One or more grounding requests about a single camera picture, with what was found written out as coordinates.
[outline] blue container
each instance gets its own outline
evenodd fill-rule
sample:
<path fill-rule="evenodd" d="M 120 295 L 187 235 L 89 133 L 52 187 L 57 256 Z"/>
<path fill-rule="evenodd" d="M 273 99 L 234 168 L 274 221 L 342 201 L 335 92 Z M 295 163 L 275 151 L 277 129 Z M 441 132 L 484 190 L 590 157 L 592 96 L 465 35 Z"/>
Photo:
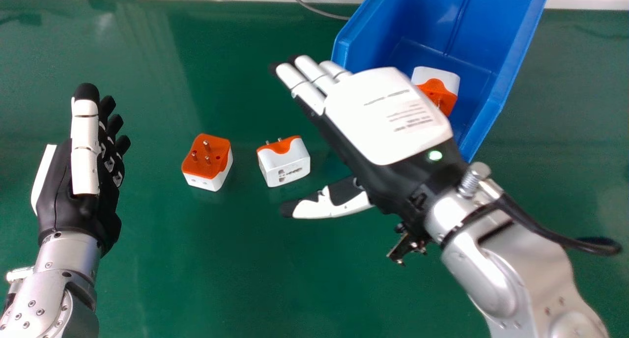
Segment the blue container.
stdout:
<path fill-rule="evenodd" d="M 419 65 L 457 73 L 450 115 L 470 161 L 500 114 L 546 0 L 365 0 L 341 29 L 332 60 L 359 72 Z"/>

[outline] green tabletop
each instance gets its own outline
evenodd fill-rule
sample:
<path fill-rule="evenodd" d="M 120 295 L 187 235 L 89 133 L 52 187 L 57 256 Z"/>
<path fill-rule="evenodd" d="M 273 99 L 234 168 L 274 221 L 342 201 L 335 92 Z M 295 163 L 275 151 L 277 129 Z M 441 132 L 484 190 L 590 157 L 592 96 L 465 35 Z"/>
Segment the green tabletop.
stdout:
<path fill-rule="evenodd" d="M 0 271 L 35 259 L 30 189 L 44 145 L 69 135 L 76 85 L 113 95 L 132 139 L 122 234 L 96 287 L 101 338 L 489 336 L 438 248 L 406 268 L 385 257 L 395 217 L 279 217 L 281 201 L 347 170 L 267 65 L 328 58 L 342 22 L 290 3 L 0 0 L 0 23 Z M 627 27 L 626 13 L 544 13 L 476 157 L 549 228 L 625 245 Z M 233 146 L 218 193 L 180 171 L 201 132 Z M 294 134 L 312 174 L 269 189 L 255 150 Z M 569 255 L 584 298 L 626 337 L 629 255 Z"/>

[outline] black fingertip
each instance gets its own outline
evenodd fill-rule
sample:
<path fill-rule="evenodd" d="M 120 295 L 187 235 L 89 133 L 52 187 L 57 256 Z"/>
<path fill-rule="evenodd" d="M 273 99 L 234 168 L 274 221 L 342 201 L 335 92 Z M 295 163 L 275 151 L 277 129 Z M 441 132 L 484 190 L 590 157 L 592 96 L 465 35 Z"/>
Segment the black fingertip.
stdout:
<path fill-rule="evenodd" d="M 114 111 L 114 108 L 116 108 L 116 101 L 113 97 L 107 95 L 103 99 L 101 99 L 101 118 L 103 120 L 107 119 Z"/>
<path fill-rule="evenodd" d="M 274 76 L 274 77 L 277 78 L 277 71 L 276 71 L 276 69 L 277 69 L 277 67 L 279 67 L 280 64 L 282 64 L 282 63 L 274 62 L 274 63 L 269 64 L 269 74 L 271 74 L 271 76 Z"/>
<path fill-rule="evenodd" d="M 83 83 L 79 85 L 72 96 L 74 96 L 74 99 L 88 99 L 94 102 L 101 100 L 99 98 L 98 89 L 90 83 Z"/>
<path fill-rule="evenodd" d="M 285 218 L 292 218 L 295 208 L 297 208 L 297 204 L 299 204 L 299 202 L 301 202 L 300 199 L 283 202 L 282 205 L 279 206 L 280 215 Z"/>
<path fill-rule="evenodd" d="M 295 60 L 299 58 L 300 56 L 303 56 L 303 54 L 293 54 L 292 56 L 288 57 L 288 62 L 291 63 L 292 65 L 295 65 Z"/>
<path fill-rule="evenodd" d="M 131 147 L 131 139 L 123 135 L 116 140 L 116 151 L 122 156 Z"/>
<path fill-rule="evenodd" d="M 120 131 L 120 128 L 122 128 L 123 123 L 122 117 L 119 114 L 114 114 L 107 122 L 107 134 L 113 138 L 113 136 Z"/>

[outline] robotic arm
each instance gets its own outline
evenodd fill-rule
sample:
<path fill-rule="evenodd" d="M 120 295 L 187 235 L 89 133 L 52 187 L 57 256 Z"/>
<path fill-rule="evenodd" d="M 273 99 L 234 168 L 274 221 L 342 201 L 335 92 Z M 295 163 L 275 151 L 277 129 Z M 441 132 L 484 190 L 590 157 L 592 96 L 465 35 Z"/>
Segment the robotic arm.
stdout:
<path fill-rule="evenodd" d="M 281 207 L 285 217 L 340 217 L 377 206 L 401 218 L 388 253 L 434 242 L 483 314 L 492 338 L 607 338 L 575 287 L 564 248 L 614 255 L 602 238 L 569 239 L 543 228 L 492 179 L 460 156 L 449 121 L 393 67 L 352 74 L 308 56 L 273 67 L 351 177 Z"/>
<path fill-rule="evenodd" d="M 80 85 L 71 104 L 70 139 L 46 147 L 35 178 L 40 250 L 33 267 L 7 273 L 0 338 L 98 336 L 96 273 L 120 235 L 118 188 L 131 142 L 116 139 L 122 118 L 107 121 L 116 103 L 100 100 L 94 85 Z"/>

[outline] white adapter body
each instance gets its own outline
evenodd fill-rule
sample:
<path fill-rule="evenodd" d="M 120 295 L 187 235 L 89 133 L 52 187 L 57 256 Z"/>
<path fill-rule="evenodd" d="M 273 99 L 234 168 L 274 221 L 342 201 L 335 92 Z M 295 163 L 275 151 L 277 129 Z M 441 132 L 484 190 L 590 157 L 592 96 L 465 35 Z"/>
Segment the white adapter body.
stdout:
<path fill-rule="evenodd" d="M 269 187 L 296 181 L 310 173 L 310 154 L 299 135 L 258 148 L 258 164 Z"/>

